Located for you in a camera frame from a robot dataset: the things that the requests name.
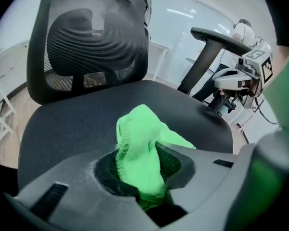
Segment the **person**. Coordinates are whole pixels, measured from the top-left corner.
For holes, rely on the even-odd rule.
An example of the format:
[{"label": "person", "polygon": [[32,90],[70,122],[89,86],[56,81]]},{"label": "person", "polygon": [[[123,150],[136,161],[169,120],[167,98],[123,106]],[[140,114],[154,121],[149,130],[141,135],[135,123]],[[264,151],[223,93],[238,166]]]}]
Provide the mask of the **person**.
[{"label": "person", "polygon": [[[247,45],[250,48],[253,48],[257,43],[257,37],[253,29],[251,28],[249,21],[246,19],[241,19],[236,25],[234,25],[232,38]],[[238,58],[239,56],[225,50],[222,54],[220,64],[215,73],[225,68],[234,68],[236,66],[236,62],[238,61]],[[211,78],[204,84],[201,90],[199,90],[194,96],[192,96],[193,98],[197,99],[200,102],[203,102],[211,94],[217,91],[217,89],[212,85],[213,76],[211,76]],[[214,101],[209,104],[210,108],[216,110],[218,107],[220,107],[221,95],[223,95],[222,90],[221,93],[218,93],[216,95]]]}]

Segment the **white shirt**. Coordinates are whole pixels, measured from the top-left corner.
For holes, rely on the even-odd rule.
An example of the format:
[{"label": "white shirt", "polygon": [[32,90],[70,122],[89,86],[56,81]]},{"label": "white shirt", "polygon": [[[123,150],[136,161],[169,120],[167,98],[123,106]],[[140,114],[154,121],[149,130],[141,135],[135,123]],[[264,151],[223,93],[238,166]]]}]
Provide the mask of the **white shirt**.
[{"label": "white shirt", "polygon": [[[252,47],[256,44],[257,38],[254,31],[251,29],[250,26],[244,23],[239,23],[236,25],[233,32],[231,33],[231,37],[234,34],[239,34],[243,38],[241,43],[247,45],[248,47]],[[225,51],[221,58],[221,64],[224,64],[230,68],[234,68],[236,67],[238,58],[238,55],[235,55],[229,51]]]}]

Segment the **black seat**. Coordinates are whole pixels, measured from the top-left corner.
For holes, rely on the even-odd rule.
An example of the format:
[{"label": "black seat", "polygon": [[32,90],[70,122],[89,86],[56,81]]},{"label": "black seat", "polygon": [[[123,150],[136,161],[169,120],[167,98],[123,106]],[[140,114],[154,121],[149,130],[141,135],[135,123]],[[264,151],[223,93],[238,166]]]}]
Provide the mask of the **black seat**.
[{"label": "black seat", "polygon": [[22,189],[60,161],[116,144],[116,122],[146,104],[198,149],[232,153],[227,123],[147,72],[144,0],[41,0],[27,60],[30,96],[42,106],[21,142]]}]

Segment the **green cloth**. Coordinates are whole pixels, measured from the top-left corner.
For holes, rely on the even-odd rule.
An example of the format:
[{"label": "green cloth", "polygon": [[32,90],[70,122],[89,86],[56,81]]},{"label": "green cloth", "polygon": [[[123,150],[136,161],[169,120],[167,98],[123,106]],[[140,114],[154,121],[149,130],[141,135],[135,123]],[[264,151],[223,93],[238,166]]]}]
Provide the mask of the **green cloth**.
[{"label": "green cloth", "polygon": [[194,146],[171,131],[144,104],[134,108],[117,122],[119,150],[116,164],[120,179],[140,192],[139,205],[143,210],[163,204],[165,182],[160,174],[156,141],[180,146]]}]

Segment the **seat cushion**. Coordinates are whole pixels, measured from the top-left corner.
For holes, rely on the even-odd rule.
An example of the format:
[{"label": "seat cushion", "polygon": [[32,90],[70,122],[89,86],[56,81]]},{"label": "seat cushion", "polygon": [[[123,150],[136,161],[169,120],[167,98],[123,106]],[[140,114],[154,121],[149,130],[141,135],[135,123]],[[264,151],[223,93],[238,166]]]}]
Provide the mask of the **seat cushion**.
[{"label": "seat cushion", "polygon": [[231,130],[220,116],[182,92],[144,80],[38,108],[21,142],[19,188],[68,157],[116,144],[117,120],[141,104],[197,149],[232,153]]}]

